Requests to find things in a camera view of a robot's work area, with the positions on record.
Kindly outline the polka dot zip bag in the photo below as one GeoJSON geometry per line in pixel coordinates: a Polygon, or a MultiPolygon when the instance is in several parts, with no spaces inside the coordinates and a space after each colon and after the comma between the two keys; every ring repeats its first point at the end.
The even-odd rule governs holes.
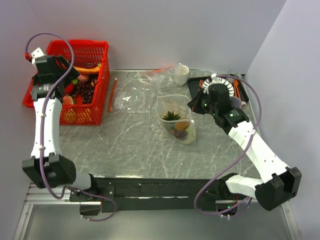
{"type": "Polygon", "coordinates": [[[187,104],[190,102],[190,99],[181,94],[171,94],[171,95],[163,95],[158,96],[155,106],[155,112],[157,117],[160,120],[162,128],[167,132],[175,141],[183,144],[183,140],[178,140],[175,138],[173,131],[175,129],[176,122],[189,121],[190,126],[195,126],[195,121],[191,118],[191,110],[188,108],[187,104]],[[163,120],[163,116],[167,114],[167,112],[174,111],[175,113],[181,116],[181,119],[175,121],[165,121],[163,120]]]}

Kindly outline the toy pineapple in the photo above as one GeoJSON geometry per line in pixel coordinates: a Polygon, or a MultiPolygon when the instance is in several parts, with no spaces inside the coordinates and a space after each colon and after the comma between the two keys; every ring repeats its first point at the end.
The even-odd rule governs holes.
{"type": "Polygon", "coordinates": [[[166,115],[163,115],[162,116],[162,119],[164,121],[177,121],[177,120],[180,120],[182,117],[178,114],[178,113],[175,113],[174,111],[167,111],[166,115]]]}

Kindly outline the toy dark red fruit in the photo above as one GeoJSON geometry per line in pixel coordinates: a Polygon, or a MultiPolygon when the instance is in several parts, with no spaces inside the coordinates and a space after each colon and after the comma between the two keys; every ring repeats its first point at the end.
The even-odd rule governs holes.
{"type": "Polygon", "coordinates": [[[179,131],[177,129],[173,130],[173,135],[178,140],[184,140],[188,137],[188,132],[186,130],[179,131]]]}

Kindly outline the toy green cabbage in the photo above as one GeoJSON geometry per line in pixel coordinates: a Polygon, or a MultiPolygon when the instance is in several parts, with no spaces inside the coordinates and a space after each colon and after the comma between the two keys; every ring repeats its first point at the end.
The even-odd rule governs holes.
{"type": "Polygon", "coordinates": [[[187,130],[187,137],[183,140],[184,145],[191,145],[196,141],[196,128],[194,126],[190,126],[187,130]]]}

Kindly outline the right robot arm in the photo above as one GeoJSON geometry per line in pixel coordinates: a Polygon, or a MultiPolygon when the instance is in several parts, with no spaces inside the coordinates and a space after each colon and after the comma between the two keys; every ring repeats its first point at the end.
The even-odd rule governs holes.
{"type": "Polygon", "coordinates": [[[222,83],[200,88],[187,104],[197,114],[209,114],[215,123],[233,139],[247,155],[260,178],[244,177],[237,173],[219,173],[209,180],[196,195],[197,198],[210,185],[215,185],[216,196],[230,199],[235,194],[254,198],[262,208],[271,211],[294,198],[300,186],[302,173],[297,167],[289,167],[264,142],[257,133],[257,126],[240,109],[231,104],[229,90],[222,83]]]}

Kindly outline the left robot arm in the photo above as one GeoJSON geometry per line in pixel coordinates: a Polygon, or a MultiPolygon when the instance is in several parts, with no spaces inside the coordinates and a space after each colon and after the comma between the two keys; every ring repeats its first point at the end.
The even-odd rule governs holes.
{"type": "Polygon", "coordinates": [[[62,55],[34,52],[29,60],[37,69],[31,90],[36,122],[33,149],[22,170],[40,189],[66,186],[93,201],[100,193],[97,181],[77,172],[74,162],[63,156],[59,137],[65,89],[80,74],[62,55]]]}

